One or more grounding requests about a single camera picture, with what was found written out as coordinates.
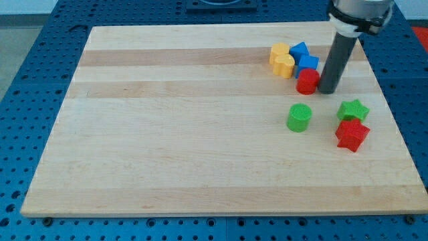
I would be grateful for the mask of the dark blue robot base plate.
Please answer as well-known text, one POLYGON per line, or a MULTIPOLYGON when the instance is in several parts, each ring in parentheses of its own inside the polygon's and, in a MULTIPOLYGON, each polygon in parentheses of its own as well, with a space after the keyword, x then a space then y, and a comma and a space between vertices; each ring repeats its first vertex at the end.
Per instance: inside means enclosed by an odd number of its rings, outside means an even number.
POLYGON ((256 10, 258 0, 188 0, 186 12, 256 10))

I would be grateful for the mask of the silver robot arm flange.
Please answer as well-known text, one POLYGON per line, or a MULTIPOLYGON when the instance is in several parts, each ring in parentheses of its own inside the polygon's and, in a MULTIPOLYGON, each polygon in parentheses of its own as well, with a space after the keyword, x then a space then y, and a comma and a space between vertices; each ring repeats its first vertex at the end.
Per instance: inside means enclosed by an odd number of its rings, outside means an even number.
POLYGON ((394 4, 393 0, 330 0, 327 15, 344 37, 377 35, 391 20, 394 4))

